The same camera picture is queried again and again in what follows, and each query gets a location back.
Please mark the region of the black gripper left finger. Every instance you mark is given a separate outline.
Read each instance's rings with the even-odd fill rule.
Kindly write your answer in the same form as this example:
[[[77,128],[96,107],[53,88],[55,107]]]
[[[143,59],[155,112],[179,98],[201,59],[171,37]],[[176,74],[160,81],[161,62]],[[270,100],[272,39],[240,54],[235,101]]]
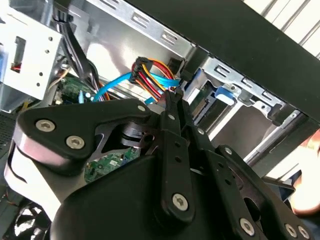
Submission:
[[[139,190],[155,190],[150,204],[166,222],[190,223],[195,215],[188,142],[188,103],[166,91],[159,104],[137,99],[33,108],[16,120],[4,176],[9,186],[39,204],[51,220],[80,207],[110,207],[129,215],[141,206]],[[87,184],[87,163],[138,147],[142,156]]]

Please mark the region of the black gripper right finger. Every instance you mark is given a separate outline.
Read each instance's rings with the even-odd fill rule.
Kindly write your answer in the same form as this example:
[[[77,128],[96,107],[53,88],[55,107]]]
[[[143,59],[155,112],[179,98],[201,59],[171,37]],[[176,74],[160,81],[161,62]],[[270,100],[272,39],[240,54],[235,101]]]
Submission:
[[[242,159],[227,145],[214,148],[195,127],[189,104],[179,99],[182,135],[191,150],[193,166],[204,171],[205,190],[217,195],[214,220],[226,240],[311,240],[311,231]]]

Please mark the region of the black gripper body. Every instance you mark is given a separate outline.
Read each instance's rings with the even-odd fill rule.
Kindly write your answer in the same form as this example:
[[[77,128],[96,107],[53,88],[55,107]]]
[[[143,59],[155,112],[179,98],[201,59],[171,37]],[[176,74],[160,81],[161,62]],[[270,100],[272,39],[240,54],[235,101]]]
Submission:
[[[76,190],[59,207],[52,240],[231,240],[220,201],[203,175],[184,168],[174,177],[191,182],[195,216],[175,223],[160,204],[162,165],[140,157]]]

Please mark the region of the person's hand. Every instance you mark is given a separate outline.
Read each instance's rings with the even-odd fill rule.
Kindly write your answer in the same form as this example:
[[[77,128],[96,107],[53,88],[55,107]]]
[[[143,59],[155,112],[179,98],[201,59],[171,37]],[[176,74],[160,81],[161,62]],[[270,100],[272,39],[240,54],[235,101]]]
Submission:
[[[297,153],[301,175],[294,182],[290,199],[298,216],[314,215],[320,211],[320,131],[317,130],[299,147]]]

